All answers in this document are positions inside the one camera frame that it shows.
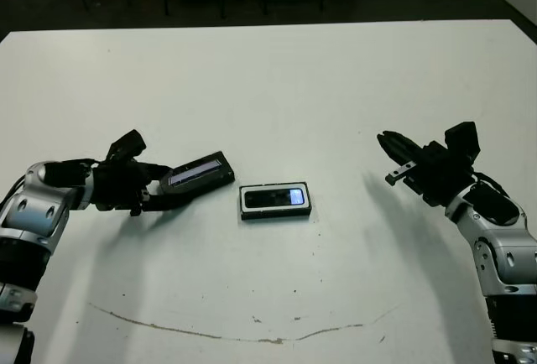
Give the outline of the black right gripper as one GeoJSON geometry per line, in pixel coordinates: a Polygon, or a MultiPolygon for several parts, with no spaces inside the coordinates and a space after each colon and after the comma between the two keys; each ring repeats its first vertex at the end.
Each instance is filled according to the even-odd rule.
{"type": "Polygon", "coordinates": [[[385,180],[391,186],[402,180],[431,207],[447,207],[474,182],[469,168],[436,141],[420,147],[394,131],[383,131],[377,135],[377,140],[382,150],[399,165],[385,180]]]}

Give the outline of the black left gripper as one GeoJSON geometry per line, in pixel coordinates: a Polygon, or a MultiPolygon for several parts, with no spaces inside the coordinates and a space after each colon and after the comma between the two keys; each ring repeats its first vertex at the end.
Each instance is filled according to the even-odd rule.
{"type": "Polygon", "coordinates": [[[92,170],[93,191],[90,203],[99,211],[125,210],[130,216],[142,211],[171,211],[185,205],[182,195],[151,195],[147,185],[160,181],[171,167],[161,164],[126,163],[99,164],[92,170]]]}

